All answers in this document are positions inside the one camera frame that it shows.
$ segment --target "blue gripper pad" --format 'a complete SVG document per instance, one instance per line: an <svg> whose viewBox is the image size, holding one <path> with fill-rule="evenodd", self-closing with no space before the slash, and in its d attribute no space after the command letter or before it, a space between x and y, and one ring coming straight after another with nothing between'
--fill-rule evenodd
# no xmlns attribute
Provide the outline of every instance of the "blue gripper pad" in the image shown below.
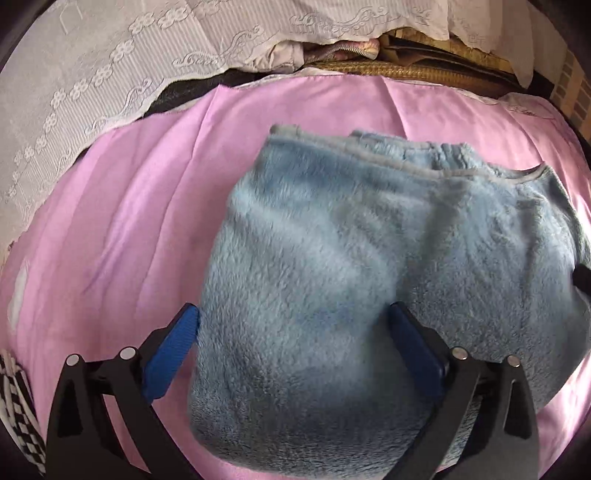
<svg viewBox="0 0 591 480"><path fill-rule="evenodd" d="M444 395L445 366L431 350L415 318L409 318L397 304L388 310L388 325L396 348L410 371L417 389L429 398L439 400Z"/></svg>
<svg viewBox="0 0 591 480"><path fill-rule="evenodd" d="M147 363L142 379L142 395L149 404L162 398L168 391L197 338L199 317L200 313L195 305L187 308Z"/></svg>

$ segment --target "brown fabric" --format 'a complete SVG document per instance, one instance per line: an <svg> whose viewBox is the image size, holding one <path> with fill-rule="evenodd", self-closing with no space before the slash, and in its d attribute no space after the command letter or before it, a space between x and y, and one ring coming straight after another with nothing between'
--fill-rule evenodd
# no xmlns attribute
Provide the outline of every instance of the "brown fabric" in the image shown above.
<svg viewBox="0 0 591 480"><path fill-rule="evenodd" d="M490 98L499 98L509 92L520 92L521 88L505 82L501 79L491 80L476 72L465 73L450 71L446 66L410 65L402 67L385 61L319 61L314 67L325 70L334 70L343 73L356 73L361 75L381 75L384 77L401 80L423 80L431 83L441 83L450 87L462 88L477 95Z"/></svg>

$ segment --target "black fabric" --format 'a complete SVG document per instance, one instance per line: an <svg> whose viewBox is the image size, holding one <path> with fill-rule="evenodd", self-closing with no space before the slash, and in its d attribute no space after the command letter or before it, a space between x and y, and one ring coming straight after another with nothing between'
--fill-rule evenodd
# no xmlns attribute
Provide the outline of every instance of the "black fabric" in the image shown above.
<svg viewBox="0 0 591 480"><path fill-rule="evenodd" d="M266 73L248 73L231 69L208 79L173 82L153 101L143 118L154 113L167 112L195 98L202 97L218 85L235 87L262 79L266 75Z"/></svg>

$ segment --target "lace fabric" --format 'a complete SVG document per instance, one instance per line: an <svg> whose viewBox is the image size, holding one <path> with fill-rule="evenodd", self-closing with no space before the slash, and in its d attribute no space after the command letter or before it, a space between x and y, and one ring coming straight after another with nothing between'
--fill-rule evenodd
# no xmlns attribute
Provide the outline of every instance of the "lace fabric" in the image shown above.
<svg viewBox="0 0 591 480"><path fill-rule="evenodd" d="M173 81L229 68L270 70L274 61L288 73L301 66L295 41L365 41L399 27L439 40L452 32L488 51L502 32L497 3L56 1L0 74L0 258L79 152L101 132L139 118ZM281 42L284 49L269 54Z"/></svg>

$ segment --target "fleece fabric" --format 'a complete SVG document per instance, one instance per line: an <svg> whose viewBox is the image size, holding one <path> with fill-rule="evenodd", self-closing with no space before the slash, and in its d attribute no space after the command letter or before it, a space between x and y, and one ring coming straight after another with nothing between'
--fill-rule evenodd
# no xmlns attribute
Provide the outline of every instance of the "fleece fabric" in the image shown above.
<svg viewBox="0 0 591 480"><path fill-rule="evenodd" d="M395 301L476 358L519 356L540 409L589 348L589 304L571 284L589 252L549 166L510 171L465 144L274 127L210 259L193 434L259 471L384 474L433 408L388 334Z"/></svg>

